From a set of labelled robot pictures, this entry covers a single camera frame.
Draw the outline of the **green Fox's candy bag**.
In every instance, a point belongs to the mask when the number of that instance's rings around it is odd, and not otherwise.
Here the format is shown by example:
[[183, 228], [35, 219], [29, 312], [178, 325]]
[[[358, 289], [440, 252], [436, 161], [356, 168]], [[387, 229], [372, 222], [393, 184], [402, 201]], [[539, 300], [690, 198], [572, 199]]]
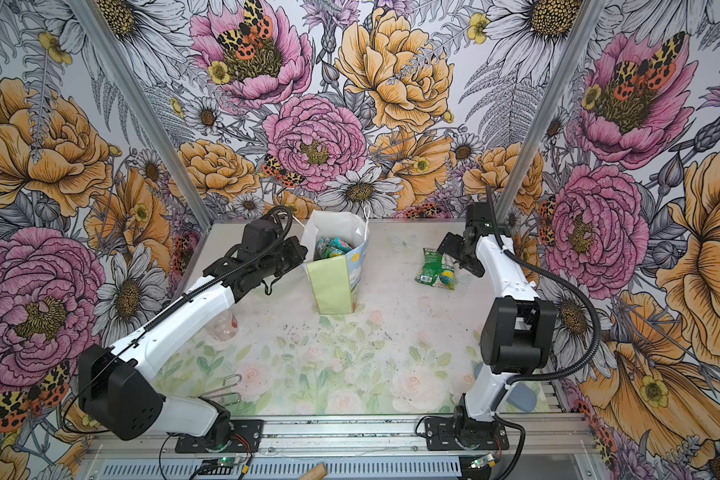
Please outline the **green Fox's candy bag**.
[[421, 285], [454, 290], [456, 277], [452, 259], [436, 249], [424, 248], [423, 265], [415, 281]]

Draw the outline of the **teal Fox's candy bag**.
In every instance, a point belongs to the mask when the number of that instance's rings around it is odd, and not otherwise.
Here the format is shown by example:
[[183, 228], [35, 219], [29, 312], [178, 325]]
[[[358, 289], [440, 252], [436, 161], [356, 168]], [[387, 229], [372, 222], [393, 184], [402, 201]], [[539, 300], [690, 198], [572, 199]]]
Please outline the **teal Fox's candy bag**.
[[316, 258], [324, 260], [339, 257], [353, 249], [354, 247], [341, 237], [322, 237], [316, 243]]

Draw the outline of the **white green paper bag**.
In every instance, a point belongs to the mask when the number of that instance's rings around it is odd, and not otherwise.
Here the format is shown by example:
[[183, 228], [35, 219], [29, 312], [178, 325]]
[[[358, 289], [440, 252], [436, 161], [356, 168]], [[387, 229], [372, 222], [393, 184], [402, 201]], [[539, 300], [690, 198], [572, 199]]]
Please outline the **white green paper bag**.
[[[341, 237], [354, 249], [343, 256], [318, 260], [316, 243], [322, 237]], [[307, 220], [300, 242], [307, 248], [305, 269], [320, 314], [354, 312], [368, 240], [368, 219], [351, 212], [314, 211]]]

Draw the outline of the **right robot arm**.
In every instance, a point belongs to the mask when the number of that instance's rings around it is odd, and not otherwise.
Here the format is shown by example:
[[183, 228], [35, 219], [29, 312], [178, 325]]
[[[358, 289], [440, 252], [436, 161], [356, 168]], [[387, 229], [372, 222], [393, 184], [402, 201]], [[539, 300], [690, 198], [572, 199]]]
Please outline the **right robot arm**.
[[425, 422], [431, 451], [508, 448], [506, 430], [496, 417], [514, 387], [511, 379], [547, 363], [557, 310], [539, 298], [521, 266], [507, 255], [510, 250], [511, 238], [497, 227], [485, 202], [468, 206], [464, 232], [448, 233], [438, 247], [460, 268], [488, 281], [492, 304], [479, 338], [482, 365], [474, 384], [452, 416]]

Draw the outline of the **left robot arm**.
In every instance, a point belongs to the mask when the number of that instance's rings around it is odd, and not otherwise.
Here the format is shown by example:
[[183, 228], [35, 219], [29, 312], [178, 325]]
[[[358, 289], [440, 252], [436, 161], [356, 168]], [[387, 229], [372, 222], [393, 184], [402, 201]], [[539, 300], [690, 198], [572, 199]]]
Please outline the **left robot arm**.
[[78, 359], [79, 408], [123, 441], [160, 432], [193, 437], [210, 450], [226, 447], [233, 433], [225, 406], [203, 396], [166, 396], [152, 382], [198, 331], [305, 261], [293, 223], [286, 207], [248, 222], [241, 241], [152, 320], [108, 347], [87, 348]]

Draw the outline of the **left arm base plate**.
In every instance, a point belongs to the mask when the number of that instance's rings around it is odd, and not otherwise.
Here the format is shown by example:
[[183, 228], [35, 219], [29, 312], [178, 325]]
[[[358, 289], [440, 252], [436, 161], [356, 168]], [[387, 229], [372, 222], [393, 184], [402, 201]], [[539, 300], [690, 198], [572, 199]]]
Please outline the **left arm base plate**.
[[256, 453], [264, 424], [263, 420], [257, 419], [227, 420], [202, 437], [180, 435], [174, 451], [179, 454]]

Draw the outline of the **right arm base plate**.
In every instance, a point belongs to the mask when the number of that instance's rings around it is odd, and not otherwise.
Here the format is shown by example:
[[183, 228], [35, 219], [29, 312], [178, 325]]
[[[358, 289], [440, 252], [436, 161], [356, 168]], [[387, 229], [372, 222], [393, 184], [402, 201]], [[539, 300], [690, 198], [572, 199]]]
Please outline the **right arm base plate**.
[[461, 426], [453, 417], [425, 416], [415, 432], [429, 451], [496, 451], [507, 450], [509, 439], [498, 422], [477, 422], [467, 419]]

